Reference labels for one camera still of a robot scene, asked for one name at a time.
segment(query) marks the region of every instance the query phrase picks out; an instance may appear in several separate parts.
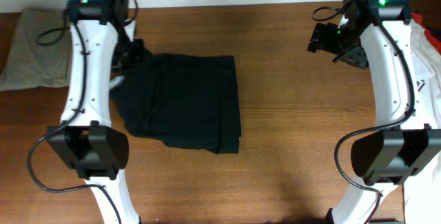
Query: gray fabric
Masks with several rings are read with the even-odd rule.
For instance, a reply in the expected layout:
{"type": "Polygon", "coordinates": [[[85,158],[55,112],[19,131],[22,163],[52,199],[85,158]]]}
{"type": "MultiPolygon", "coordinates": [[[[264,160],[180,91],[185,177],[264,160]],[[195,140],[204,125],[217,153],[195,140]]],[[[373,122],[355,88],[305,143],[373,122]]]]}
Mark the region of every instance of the gray fabric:
{"type": "MultiPolygon", "coordinates": [[[[15,30],[8,62],[0,76],[0,90],[20,90],[69,85],[72,43],[69,30],[55,45],[41,47],[35,37],[63,25],[61,10],[25,9],[15,30]]],[[[43,38],[48,42],[58,37],[55,32],[43,38]]]]}

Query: black cloth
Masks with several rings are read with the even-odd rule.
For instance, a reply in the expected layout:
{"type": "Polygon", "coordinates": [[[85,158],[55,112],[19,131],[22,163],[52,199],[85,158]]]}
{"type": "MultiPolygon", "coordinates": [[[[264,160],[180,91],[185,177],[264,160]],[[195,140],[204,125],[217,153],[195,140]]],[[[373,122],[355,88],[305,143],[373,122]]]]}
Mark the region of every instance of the black cloth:
{"type": "Polygon", "coordinates": [[[241,137],[234,58],[160,54],[110,91],[127,131],[169,147],[238,153],[241,137]]]}

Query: red object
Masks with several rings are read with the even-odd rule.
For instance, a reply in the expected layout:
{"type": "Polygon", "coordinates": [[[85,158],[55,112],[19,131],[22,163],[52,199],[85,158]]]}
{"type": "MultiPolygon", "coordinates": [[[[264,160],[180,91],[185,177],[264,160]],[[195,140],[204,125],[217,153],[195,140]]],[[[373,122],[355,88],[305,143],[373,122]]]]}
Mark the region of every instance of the red object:
{"type": "Polygon", "coordinates": [[[421,14],[416,14],[416,13],[412,13],[412,19],[420,24],[424,29],[424,35],[426,35],[427,40],[430,42],[430,44],[441,54],[441,41],[438,41],[430,32],[430,30],[428,30],[426,28],[426,26],[424,26],[422,24],[422,15],[421,14]]]}

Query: wooden tabletop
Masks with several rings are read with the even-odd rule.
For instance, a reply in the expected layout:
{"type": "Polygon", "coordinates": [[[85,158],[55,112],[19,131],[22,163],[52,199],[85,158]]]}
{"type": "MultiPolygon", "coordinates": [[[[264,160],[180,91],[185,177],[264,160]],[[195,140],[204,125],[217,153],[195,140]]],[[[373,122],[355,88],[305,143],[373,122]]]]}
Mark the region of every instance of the wooden tabletop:
{"type": "MultiPolygon", "coordinates": [[[[165,147],[129,136],[127,184],[144,223],[264,223],[322,218],[348,183],[334,164],[334,146],[373,125],[368,70],[333,55],[307,52],[316,23],[311,11],[341,3],[142,9],[138,38],[154,53],[235,56],[243,137],[239,154],[165,147]]],[[[441,0],[412,2],[425,23],[441,28],[441,0]]],[[[19,14],[0,14],[0,66],[19,14]]],[[[49,194],[30,179],[25,159],[47,125],[61,116],[67,88],[0,92],[0,222],[102,223],[89,190],[49,194]]],[[[111,103],[113,127],[125,132],[111,103]]],[[[348,141],[341,163],[351,170],[348,141]]],[[[52,187],[81,184],[44,143],[34,155],[52,187]]],[[[376,218],[403,219],[402,189],[376,218]]]]}

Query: cable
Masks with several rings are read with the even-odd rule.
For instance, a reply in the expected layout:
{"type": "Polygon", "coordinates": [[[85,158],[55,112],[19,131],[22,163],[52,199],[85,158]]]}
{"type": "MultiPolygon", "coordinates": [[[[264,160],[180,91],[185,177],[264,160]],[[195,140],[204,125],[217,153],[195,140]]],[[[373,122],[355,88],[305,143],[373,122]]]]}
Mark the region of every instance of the cable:
{"type": "MultiPolygon", "coordinates": [[[[100,191],[102,191],[102,193],[105,195],[105,197],[108,199],[110,205],[112,206],[113,210],[115,211],[116,217],[118,219],[118,223],[121,224],[121,217],[119,215],[118,209],[116,208],[112,198],[110,197],[110,195],[108,194],[108,192],[105,190],[105,186],[104,185],[97,185],[97,184],[89,184],[89,185],[80,185],[80,186],[74,186],[74,187],[68,187],[65,189],[52,189],[49,188],[48,186],[42,184],[42,182],[37,178],[37,176],[35,175],[34,169],[32,168],[32,155],[34,154],[36,148],[42,144],[42,142],[44,142],[46,139],[49,139],[50,137],[54,136],[56,133],[60,132],[61,130],[64,130],[67,126],[69,126],[69,124],[71,124],[77,117],[78,115],[80,115],[82,108],[83,108],[83,103],[84,103],[84,98],[85,98],[85,88],[86,88],[86,79],[87,79],[87,68],[88,68],[88,54],[86,53],[86,49],[85,49],[85,44],[84,44],[84,40],[83,37],[81,36],[80,30],[78,29],[78,26],[76,24],[74,24],[76,33],[79,36],[80,42],[81,42],[81,47],[82,47],[82,55],[83,55],[83,87],[81,89],[81,97],[80,97],[80,101],[78,104],[78,108],[74,109],[74,114],[64,123],[62,123],[61,126],[59,126],[56,130],[52,131],[49,134],[46,134],[44,136],[42,136],[37,142],[34,143],[34,145],[32,146],[32,148],[30,149],[29,153],[28,153],[28,159],[27,159],[27,164],[28,164],[28,170],[29,170],[29,174],[32,178],[32,180],[35,182],[35,184],[37,184],[41,189],[45,190],[46,192],[50,192],[50,193],[64,193],[64,192],[72,192],[75,190],[82,190],[82,189],[88,189],[88,188],[93,188],[96,187],[98,189],[100,189],[100,191]]],[[[57,40],[51,41],[49,43],[55,44],[56,42],[60,41],[61,38],[58,38],[57,40]]]]}
{"type": "Polygon", "coordinates": [[[41,34],[37,35],[37,37],[35,38],[35,43],[37,45],[40,45],[40,46],[49,46],[49,45],[55,45],[56,43],[60,42],[60,40],[64,37],[64,34],[65,34],[66,30],[69,29],[68,28],[68,22],[66,20],[67,19],[67,17],[66,17],[67,15],[68,15],[67,10],[64,10],[63,11],[63,27],[62,28],[53,28],[53,29],[50,29],[50,30],[46,30],[45,32],[42,32],[41,34]],[[40,42],[40,39],[43,38],[44,36],[46,36],[46,35],[48,35],[50,33],[53,33],[53,32],[58,32],[58,31],[61,31],[61,34],[56,39],[54,39],[53,41],[49,41],[47,43],[40,42]]]}
{"type": "Polygon", "coordinates": [[[326,7],[326,6],[325,7],[317,8],[317,9],[315,9],[312,12],[312,19],[314,21],[329,21],[329,20],[334,19],[335,17],[337,17],[339,14],[344,14],[345,11],[349,8],[349,6],[351,6],[351,4],[353,4],[355,2],[359,2],[359,1],[361,1],[361,0],[347,0],[346,3],[343,4],[343,7],[341,7],[341,8],[326,7]],[[319,12],[321,10],[335,10],[336,13],[331,15],[331,16],[329,16],[329,17],[326,17],[326,18],[323,18],[323,19],[319,19],[319,18],[316,17],[316,14],[317,14],[317,12],[319,12]]]}
{"type": "Polygon", "coordinates": [[[133,2],[135,3],[135,13],[130,20],[124,21],[124,26],[128,26],[129,24],[131,24],[133,20],[136,19],[136,16],[138,16],[138,1],[133,0],[133,2]]]}
{"type": "MultiPolygon", "coordinates": [[[[315,18],[315,13],[317,13],[317,11],[320,11],[320,8],[317,10],[314,10],[313,13],[313,20],[317,21],[328,21],[334,17],[336,17],[339,14],[343,14],[346,9],[348,8],[348,2],[361,2],[360,0],[348,0],[341,9],[339,9],[337,11],[337,13],[333,14],[330,17],[327,17],[325,19],[317,19],[315,18]]],[[[393,128],[395,126],[401,125],[404,122],[406,122],[407,120],[409,120],[412,116],[412,114],[415,112],[415,92],[414,92],[414,86],[413,86],[413,82],[412,82],[412,77],[411,77],[411,72],[409,69],[409,65],[407,65],[406,59],[404,57],[404,54],[402,52],[402,50],[400,49],[400,47],[398,46],[398,44],[395,42],[395,40],[393,39],[393,37],[389,34],[389,32],[387,31],[387,29],[383,26],[381,20],[379,20],[379,18],[372,12],[371,8],[366,7],[365,4],[363,4],[363,6],[369,11],[369,14],[372,17],[373,23],[375,25],[377,25],[381,31],[383,32],[383,34],[386,36],[386,38],[389,40],[389,42],[392,44],[393,49],[395,49],[395,51],[397,52],[401,63],[402,63],[402,67],[404,68],[404,73],[406,75],[406,79],[407,79],[407,85],[409,87],[409,94],[410,94],[410,106],[409,106],[409,110],[407,112],[405,112],[405,116],[403,117],[403,119],[396,121],[394,123],[390,123],[390,124],[386,124],[386,125],[380,125],[380,126],[376,126],[376,127],[372,127],[372,128],[366,128],[363,130],[358,130],[358,131],[354,131],[351,132],[349,134],[347,134],[346,136],[344,136],[343,138],[341,138],[337,144],[336,144],[336,148],[334,150],[334,160],[336,162],[336,166],[337,169],[339,171],[339,173],[343,176],[343,178],[350,184],[352,184],[353,186],[361,189],[361,190],[366,190],[366,191],[370,191],[370,192],[375,192],[377,194],[377,201],[376,201],[376,205],[374,207],[374,209],[372,210],[371,214],[369,215],[368,219],[366,220],[365,224],[369,223],[369,221],[371,220],[372,216],[375,214],[375,211],[378,209],[378,207],[380,206],[380,202],[381,202],[381,198],[383,197],[383,194],[381,191],[372,188],[372,187],[366,187],[363,185],[360,185],[356,182],[354,182],[353,180],[351,180],[346,173],[343,171],[341,165],[340,165],[340,160],[338,158],[338,152],[340,151],[340,147],[341,145],[349,138],[353,137],[353,136],[357,136],[359,134],[364,134],[364,133],[368,133],[368,132],[375,132],[375,131],[379,131],[379,130],[383,130],[383,129],[387,129],[387,128],[393,128]]]]}

